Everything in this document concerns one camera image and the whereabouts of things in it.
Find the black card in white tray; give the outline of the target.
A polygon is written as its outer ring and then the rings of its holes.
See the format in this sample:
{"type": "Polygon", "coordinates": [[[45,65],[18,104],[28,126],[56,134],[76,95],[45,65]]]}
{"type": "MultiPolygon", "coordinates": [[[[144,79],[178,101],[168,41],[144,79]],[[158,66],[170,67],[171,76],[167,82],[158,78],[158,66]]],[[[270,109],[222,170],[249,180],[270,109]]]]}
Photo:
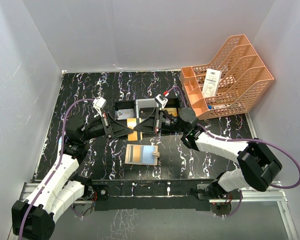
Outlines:
{"type": "Polygon", "coordinates": [[[144,107],[139,109],[139,118],[146,119],[151,116],[154,108],[153,107],[144,107]]]}

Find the left black tray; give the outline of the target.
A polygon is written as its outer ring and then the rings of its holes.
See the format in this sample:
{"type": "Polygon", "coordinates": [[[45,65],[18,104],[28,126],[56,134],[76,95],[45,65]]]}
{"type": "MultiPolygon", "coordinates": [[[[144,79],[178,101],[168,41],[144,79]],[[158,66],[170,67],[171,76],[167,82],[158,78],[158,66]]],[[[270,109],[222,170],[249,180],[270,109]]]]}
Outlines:
{"type": "Polygon", "coordinates": [[[116,101],[114,103],[116,121],[126,121],[136,117],[136,103],[134,100],[116,101]]]}

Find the black front base bar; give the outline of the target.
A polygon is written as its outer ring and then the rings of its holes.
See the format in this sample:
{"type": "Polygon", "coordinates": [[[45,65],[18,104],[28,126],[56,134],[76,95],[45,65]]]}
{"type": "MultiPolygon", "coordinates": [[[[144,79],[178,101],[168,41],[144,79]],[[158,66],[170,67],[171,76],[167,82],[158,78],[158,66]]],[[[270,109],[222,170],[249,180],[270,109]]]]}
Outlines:
{"type": "Polygon", "coordinates": [[[211,197],[193,190],[204,190],[212,181],[205,179],[94,180],[97,211],[174,210],[210,211],[214,203],[234,203],[240,194],[211,197]]]}

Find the aluminium frame rail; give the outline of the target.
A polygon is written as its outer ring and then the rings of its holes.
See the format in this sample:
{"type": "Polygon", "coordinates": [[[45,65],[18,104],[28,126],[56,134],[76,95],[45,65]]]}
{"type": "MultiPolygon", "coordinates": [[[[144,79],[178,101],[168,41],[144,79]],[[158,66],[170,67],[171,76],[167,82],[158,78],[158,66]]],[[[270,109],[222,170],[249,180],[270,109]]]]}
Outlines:
{"type": "MultiPolygon", "coordinates": [[[[288,201],[285,192],[283,190],[283,187],[279,184],[279,182],[276,182],[274,186],[270,186],[264,192],[257,191],[252,187],[245,187],[233,191],[239,193],[239,199],[235,200],[234,203],[238,202],[240,204],[242,202],[276,202],[278,204],[279,211],[282,217],[283,224],[286,228],[288,238],[291,240],[298,239],[298,234],[296,232],[288,208],[288,201]]],[[[76,199],[73,202],[73,204],[68,206],[68,208],[74,205],[91,204],[92,209],[94,211],[98,211],[96,210],[96,203],[97,203],[97,193],[94,191],[92,187],[92,180],[91,180],[86,194],[76,199]]],[[[213,203],[209,211],[218,217],[227,218],[231,214],[235,213],[234,210],[230,209],[231,204],[232,203],[213,203]]]]}

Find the silver card in left tray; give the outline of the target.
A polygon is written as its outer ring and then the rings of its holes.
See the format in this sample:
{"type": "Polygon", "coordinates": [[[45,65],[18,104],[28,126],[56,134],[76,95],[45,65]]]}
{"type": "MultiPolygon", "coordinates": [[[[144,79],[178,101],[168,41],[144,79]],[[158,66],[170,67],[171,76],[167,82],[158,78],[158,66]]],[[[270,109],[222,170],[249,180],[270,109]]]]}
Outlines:
{"type": "Polygon", "coordinates": [[[132,108],[119,109],[117,111],[117,119],[118,120],[133,119],[134,117],[135,117],[135,113],[134,113],[134,110],[132,108]]]}

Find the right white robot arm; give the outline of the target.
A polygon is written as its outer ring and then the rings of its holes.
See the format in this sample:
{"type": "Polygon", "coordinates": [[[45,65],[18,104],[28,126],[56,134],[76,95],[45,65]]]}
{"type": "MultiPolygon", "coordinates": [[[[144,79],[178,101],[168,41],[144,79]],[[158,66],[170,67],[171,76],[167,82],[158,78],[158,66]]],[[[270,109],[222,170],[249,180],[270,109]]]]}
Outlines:
{"type": "Polygon", "coordinates": [[[208,186],[190,190],[196,198],[222,198],[233,190],[252,187],[265,192],[282,170],[282,164],[259,139],[240,140],[221,137],[205,130],[192,108],[182,108],[176,117],[155,108],[138,123],[135,131],[156,134],[162,130],[182,133],[181,141],[192,150],[209,152],[239,165],[238,169],[220,173],[208,186]]]}

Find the white paper receipt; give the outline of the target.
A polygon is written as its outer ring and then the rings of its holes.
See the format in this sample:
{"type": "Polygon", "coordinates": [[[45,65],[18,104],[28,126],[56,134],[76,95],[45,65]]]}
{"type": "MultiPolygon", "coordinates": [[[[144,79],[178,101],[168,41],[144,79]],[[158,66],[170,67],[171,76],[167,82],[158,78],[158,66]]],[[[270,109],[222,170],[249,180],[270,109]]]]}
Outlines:
{"type": "Polygon", "coordinates": [[[204,98],[209,98],[216,95],[219,82],[221,80],[221,75],[222,72],[220,70],[211,68],[207,69],[202,87],[202,95],[204,98]]]}

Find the black tray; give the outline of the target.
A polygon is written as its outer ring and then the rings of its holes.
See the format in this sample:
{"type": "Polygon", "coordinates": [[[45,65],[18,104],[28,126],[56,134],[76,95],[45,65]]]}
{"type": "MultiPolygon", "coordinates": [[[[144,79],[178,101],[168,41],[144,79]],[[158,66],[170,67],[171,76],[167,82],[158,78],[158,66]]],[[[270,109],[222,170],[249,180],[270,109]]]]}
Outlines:
{"type": "Polygon", "coordinates": [[[126,121],[136,117],[136,103],[134,100],[116,101],[114,103],[116,121],[126,121]]]}
{"type": "Polygon", "coordinates": [[[172,97],[172,98],[168,98],[168,102],[163,110],[165,110],[166,108],[177,108],[178,114],[179,114],[182,106],[183,106],[183,103],[179,98],[172,97]]]}

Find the right black tray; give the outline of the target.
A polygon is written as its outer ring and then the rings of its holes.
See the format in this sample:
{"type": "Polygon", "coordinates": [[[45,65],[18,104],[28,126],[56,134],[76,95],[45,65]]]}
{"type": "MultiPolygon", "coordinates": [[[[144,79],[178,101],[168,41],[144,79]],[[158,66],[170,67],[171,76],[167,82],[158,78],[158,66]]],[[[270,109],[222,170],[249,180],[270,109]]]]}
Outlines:
{"type": "Polygon", "coordinates": [[[179,98],[172,97],[172,98],[168,98],[168,102],[163,110],[165,110],[166,108],[177,108],[178,114],[179,114],[182,106],[183,106],[183,103],[179,98]]]}

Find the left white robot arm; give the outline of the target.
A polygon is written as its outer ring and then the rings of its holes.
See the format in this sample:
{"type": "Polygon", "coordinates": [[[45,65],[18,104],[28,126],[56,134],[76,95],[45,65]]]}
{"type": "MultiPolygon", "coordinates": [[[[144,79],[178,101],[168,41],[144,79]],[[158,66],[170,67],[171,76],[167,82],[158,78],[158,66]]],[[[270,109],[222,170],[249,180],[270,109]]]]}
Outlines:
{"type": "Polygon", "coordinates": [[[88,122],[70,116],[60,138],[55,163],[33,192],[12,206],[13,234],[20,239],[48,240],[57,219],[88,191],[91,179],[71,176],[85,159],[89,141],[103,136],[119,138],[131,133],[131,128],[117,122],[108,113],[88,122]]]}

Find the blue packaged item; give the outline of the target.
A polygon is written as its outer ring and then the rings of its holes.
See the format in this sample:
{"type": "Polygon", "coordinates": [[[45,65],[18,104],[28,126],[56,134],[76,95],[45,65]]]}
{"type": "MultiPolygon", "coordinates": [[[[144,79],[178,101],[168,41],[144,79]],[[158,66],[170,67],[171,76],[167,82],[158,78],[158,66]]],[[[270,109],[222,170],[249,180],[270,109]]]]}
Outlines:
{"type": "Polygon", "coordinates": [[[62,149],[62,143],[63,143],[63,138],[60,137],[59,140],[58,140],[58,145],[57,145],[57,154],[59,155],[60,152],[61,152],[61,149],[62,149]]]}

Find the beige leather card holder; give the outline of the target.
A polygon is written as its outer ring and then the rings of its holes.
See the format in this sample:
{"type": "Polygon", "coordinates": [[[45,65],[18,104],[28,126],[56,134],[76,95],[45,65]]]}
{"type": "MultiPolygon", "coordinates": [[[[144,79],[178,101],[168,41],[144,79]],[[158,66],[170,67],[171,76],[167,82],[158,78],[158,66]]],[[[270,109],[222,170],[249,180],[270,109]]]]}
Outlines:
{"type": "Polygon", "coordinates": [[[141,159],[140,163],[130,162],[130,149],[131,146],[138,144],[128,144],[126,146],[125,163],[128,165],[144,165],[144,166],[157,166],[160,153],[157,145],[139,145],[141,146],[141,159]]]}

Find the orange plastic file organizer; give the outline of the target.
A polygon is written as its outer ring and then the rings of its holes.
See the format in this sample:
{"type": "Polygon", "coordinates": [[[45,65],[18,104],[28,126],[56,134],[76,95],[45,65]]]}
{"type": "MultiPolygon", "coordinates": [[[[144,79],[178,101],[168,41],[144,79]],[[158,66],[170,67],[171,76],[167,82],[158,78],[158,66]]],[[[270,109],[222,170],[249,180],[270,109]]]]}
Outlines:
{"type": "Polygon", "coordinates": [[[245,34],[230,36],[207,64],[181,68],[189,106],[200,120],[248,113],[274,81],[245,34]],[[220,71],[214,96],[204,96],[207,70],[220,71]]]}

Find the gold card in right tray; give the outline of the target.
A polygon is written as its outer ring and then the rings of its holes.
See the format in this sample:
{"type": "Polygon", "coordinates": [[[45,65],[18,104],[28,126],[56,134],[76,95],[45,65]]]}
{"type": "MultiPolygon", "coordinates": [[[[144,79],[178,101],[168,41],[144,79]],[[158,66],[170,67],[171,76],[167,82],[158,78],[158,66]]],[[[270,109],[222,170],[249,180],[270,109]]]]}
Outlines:
{"type": "Polygon", "coordinates": [[[178,116],[178,109],[177,108],[165,108],[165,110],[168,112],[169,115],[172,115],[173,117],[178,116]]]}

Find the white middle tray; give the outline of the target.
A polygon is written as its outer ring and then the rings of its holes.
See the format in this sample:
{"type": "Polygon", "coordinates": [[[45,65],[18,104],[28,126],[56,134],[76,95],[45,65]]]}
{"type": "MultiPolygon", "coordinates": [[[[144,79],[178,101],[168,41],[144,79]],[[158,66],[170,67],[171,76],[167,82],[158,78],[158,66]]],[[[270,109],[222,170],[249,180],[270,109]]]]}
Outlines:
{"type": "Polygon", "coordinates": [[[154,98],[136,99],[135,114],[137,119],[147,119],[151,116],[154,109],[158,107],[154,98]]]}

